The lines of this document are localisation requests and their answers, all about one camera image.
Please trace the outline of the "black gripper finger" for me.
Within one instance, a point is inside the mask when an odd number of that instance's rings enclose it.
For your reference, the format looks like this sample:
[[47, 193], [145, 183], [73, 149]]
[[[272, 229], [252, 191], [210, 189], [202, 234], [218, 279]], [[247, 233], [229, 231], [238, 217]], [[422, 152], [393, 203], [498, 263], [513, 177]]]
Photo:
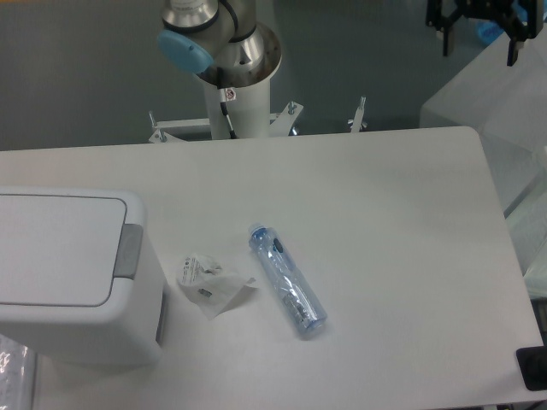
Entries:
[[519, 17], [508, 19], [504, 31], [509, 38], [507, 66], [513, 67], [519, 55], [519, 51], [528, 39], [528, 25]]
[[449, 16], [440, 14], [435, 22], [436, 29], [443, 35], [443, 56], [449, 56], [455, 45], [454, 25], [462, 17], [460, 10], [453, 11]]

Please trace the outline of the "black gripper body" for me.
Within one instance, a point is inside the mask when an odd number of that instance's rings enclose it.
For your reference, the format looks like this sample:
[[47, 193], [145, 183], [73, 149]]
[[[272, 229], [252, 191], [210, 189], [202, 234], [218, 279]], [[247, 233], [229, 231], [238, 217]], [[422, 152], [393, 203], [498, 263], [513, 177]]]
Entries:
[[539, 35], [539, 1], [454, 1], [445, 15], [443, 1], [426, 2], [425, 23], [437, 31], [448, 30], [460, 18], [493, 21], [510, 39], [532, 39]]

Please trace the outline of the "silver robot arm blue cap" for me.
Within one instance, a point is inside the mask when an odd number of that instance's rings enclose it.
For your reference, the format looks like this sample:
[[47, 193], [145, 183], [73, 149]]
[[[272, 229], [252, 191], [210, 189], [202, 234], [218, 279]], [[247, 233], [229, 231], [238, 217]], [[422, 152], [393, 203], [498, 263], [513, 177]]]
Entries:
[[[492, 21], [509, 39], [507, 64], [517, 62], [525, 42], [544, 27], [543, 1], [456, 1], [445, 15], [441, 1], [426, 4], [425, 24], [439, 32], [443, 54], [454, 47], [454, 25], [461, 19]], [[282, 51], [276, 34], [256, 19], [254, 1], [166, 1], [161, 53], [183, 72], [215, 88], [243, 88], [274, 75]]]

